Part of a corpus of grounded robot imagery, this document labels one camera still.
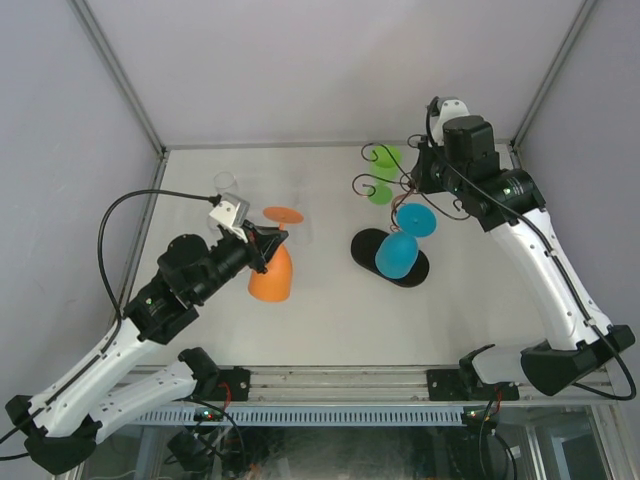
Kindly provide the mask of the blue plastic wine glass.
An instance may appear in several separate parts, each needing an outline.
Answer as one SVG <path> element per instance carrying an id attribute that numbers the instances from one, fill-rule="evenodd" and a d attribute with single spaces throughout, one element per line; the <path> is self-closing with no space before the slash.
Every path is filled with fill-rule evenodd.
<path id="1" fill-rule="evenodd" d="M 395 221 L 397 231 L 382 241 L 375 255 L 376 268 L 389 279 L 401 279 L 411 271 L 419 255 L 418 240 L 437 228 L 432 210 L 418 203 L 400 207 Z"/>

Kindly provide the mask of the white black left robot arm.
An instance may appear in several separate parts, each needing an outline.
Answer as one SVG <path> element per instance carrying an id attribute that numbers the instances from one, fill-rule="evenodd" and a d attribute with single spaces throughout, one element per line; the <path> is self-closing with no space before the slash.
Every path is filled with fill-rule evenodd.
<path id="1" fill-rule="evenodd" d="M 7 402 L 8 416 L 26 436 L 27 457 L 60 475 L 143 414 L 174 400 L 215 395 L 220 370 L 201 347 L 181 351 L 177 361 L 141 381 L 124 388 L 118 384 L 140 359 L 193 323 L 198 307 L 239 272 L 265 272 L 288 237 L 277 227 L 244 226 L 247 240 L 224 231 L 214 246 L 195 234 L 176 237 L 158 258 L 156 275 L 99 344 L 45 391 Z"/>

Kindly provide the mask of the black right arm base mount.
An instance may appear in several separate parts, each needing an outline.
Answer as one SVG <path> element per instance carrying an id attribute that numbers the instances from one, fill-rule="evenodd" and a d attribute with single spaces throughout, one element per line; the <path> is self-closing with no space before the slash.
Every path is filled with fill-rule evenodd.
<path id="1" fill-rule="evenodd" d="M 517 401 L 520 392 L 509 384 L 486 384 L 473 372 L 459 368 L 439 368 L 426 371 L 429 399 L 431 401 Z"/>

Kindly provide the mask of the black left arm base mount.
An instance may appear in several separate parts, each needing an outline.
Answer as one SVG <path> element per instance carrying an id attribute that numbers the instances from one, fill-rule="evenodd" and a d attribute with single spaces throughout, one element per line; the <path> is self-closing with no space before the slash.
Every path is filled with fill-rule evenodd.
<path id="1" fill-rule="evenodd" d="M 246 402 L 251 388 L 251 372 L 242 367 L 223 368 L 220 370 L 216 384 L 199 397 L 205 401 Z"/>

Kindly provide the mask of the orange plastic wine glass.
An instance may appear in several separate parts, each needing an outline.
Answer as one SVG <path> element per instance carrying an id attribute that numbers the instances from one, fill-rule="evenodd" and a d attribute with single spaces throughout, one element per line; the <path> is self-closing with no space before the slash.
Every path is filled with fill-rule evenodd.
<path id="1" fill-rule="evenodd" d="M 300 212 L 288 207 L 267 207 L 263 210 L 263 214 L 268 220 L 276 222 L 280 230 L 304 221 L 304 216 Z M 290 296 L 292 283 L 293 262 L 287 247 L 282 244 L 268 262 L 266 273 L 251 273 L 248 292 L 262 302 L 284 302 Z"/>

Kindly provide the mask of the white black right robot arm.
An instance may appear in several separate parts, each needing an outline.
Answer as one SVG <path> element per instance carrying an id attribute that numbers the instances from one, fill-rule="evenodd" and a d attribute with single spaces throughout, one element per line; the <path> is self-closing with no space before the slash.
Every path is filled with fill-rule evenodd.
<path id="1" fill-rule="evenodd" d="M 423 194 L 447 192 L 507 254 L 530 289 L 544 338 L 531 346 L 490 344 L 464 357 L 461 391 L 480 399 L 497 384 L 526 382 L 554 396 L 610 361 L 621 368 L 632 400 L 637 387 L 621 354 L 635 336 L 614 325 L 591 299 L 555 235 L 545 200 L 524 170 L 504 169 L 493 128 L 483 117 L 441 118 L 442 137 L 431 124 L 418 145 L 411 175 Z"/>

